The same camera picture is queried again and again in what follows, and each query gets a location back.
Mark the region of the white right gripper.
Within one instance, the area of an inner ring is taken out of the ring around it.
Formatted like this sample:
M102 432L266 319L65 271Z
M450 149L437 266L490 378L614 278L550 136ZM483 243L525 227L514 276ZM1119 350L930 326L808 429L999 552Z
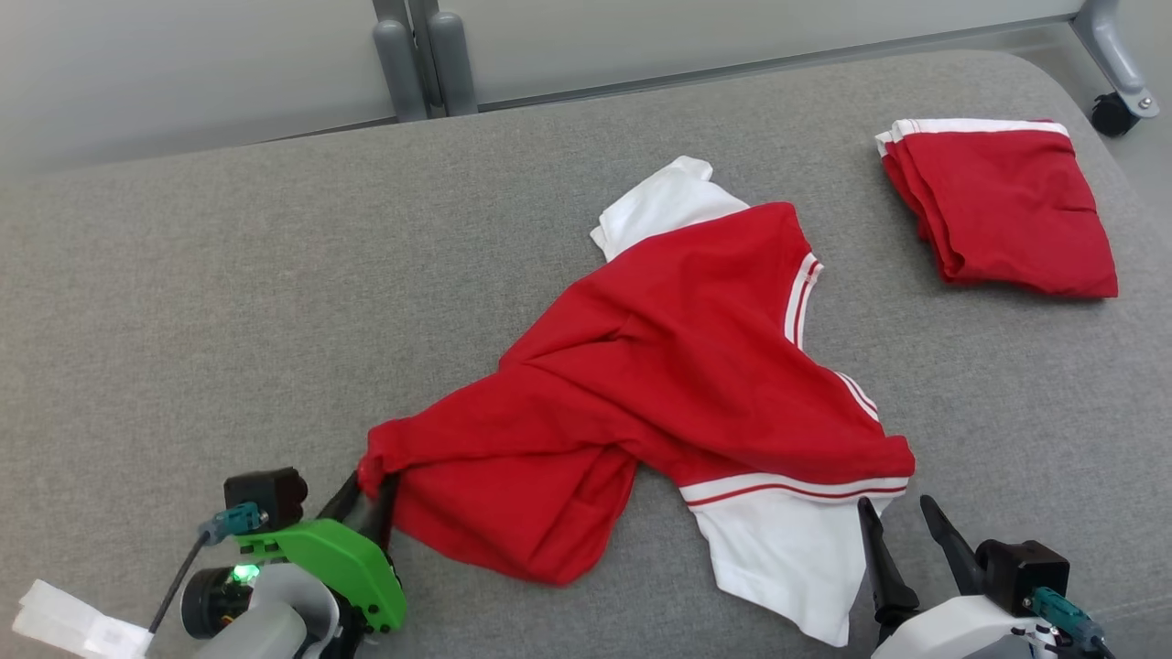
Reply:
M1014 617L981 593L981 568L962 534L932 496L920 497L932 539L941 546L959 593L920 613L920 602L902 580L884 542L879 512L858 501L863 555L879 625L874 658L1056 658L1058 634L1049 621Z

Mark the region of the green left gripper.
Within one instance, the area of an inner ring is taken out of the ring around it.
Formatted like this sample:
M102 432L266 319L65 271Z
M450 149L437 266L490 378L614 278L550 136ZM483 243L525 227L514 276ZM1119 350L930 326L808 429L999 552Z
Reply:
M318 519L277 531L236 535L233 539L241 552L255 559L284 558L302 568L352 609L363 610L375 632L397 631L406 621L406 591L386 555L390 553L398 480L398 474L382 477L364 512L362 535L338 522L346 521L363 496L359 474L352 471L316 514Z

